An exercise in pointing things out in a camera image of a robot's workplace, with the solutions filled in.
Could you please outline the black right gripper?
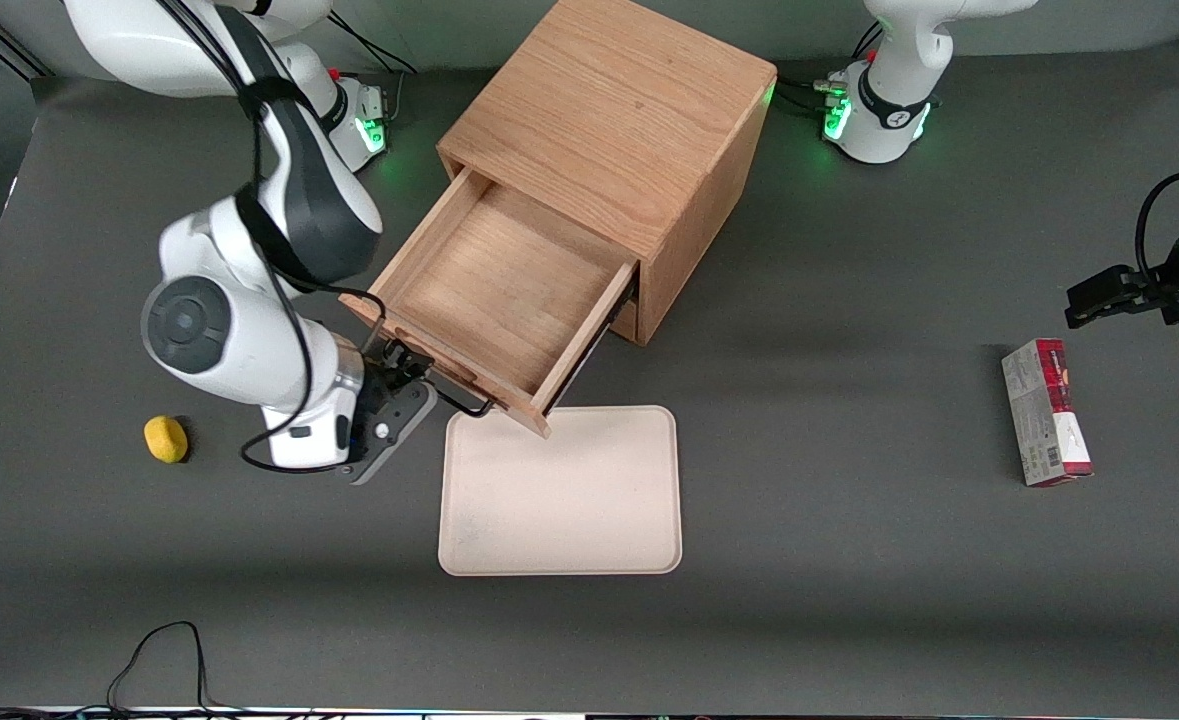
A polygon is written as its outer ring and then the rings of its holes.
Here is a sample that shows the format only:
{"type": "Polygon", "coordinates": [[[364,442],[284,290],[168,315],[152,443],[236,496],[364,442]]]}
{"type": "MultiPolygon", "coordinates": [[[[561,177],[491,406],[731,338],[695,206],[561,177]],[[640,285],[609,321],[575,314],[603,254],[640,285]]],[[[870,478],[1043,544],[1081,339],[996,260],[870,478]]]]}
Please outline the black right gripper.
{"type": "Polygon", "coordinates": [[[449,382],[433,372],[435,359],[402,341],[371,341],[358,350],[362,359],[360,404],[389,404],[414,389],[433,387],[441,398],[455,399],[449,382]]]}

